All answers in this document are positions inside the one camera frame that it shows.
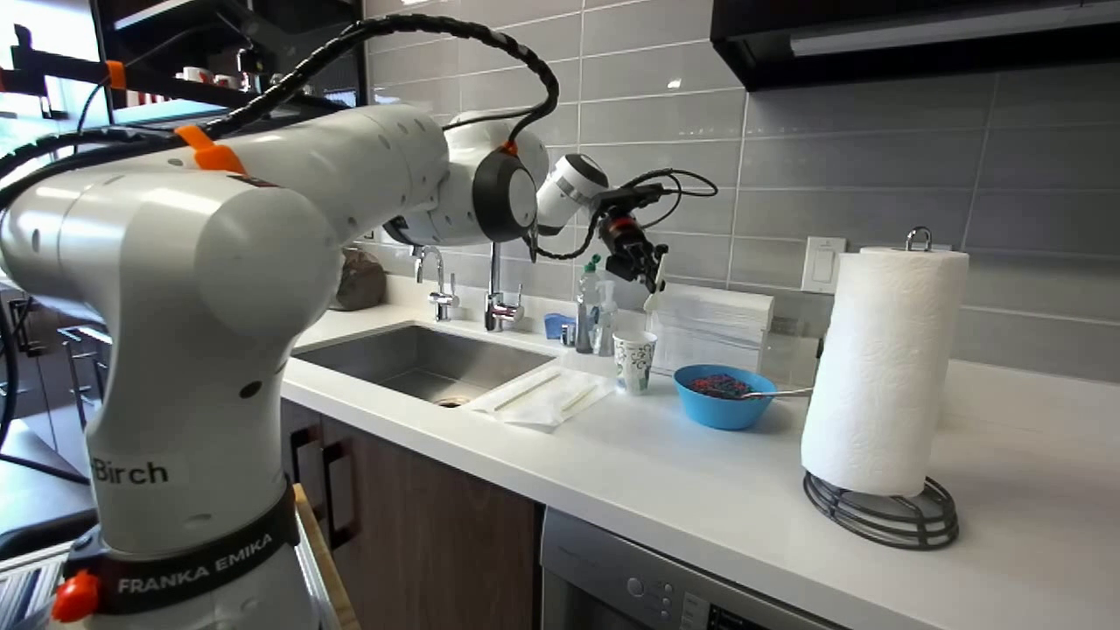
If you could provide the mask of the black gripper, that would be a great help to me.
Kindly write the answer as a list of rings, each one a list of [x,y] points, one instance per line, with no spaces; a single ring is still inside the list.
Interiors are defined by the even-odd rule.
[[[640,279],[647,295],[664,292],[664,273],[660,273],[664,244],[653,244],[630,213],[610,217],[597,227],[597,239],[610,248],[606,257],[610,273],[616,273],[618,279]]]

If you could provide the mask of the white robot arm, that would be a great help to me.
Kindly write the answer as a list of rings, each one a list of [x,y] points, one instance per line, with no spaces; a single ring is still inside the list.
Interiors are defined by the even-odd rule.
[[[88,151],[2,188],[2,270],[111,337],[88,430],[98,524],[58,566],[44,630],[317,630],[280,462],[295,340],[344,248],[556,234],[613,197],[584,155],[504,123],[360,106],[225,137],[181,127],[136,157]]]

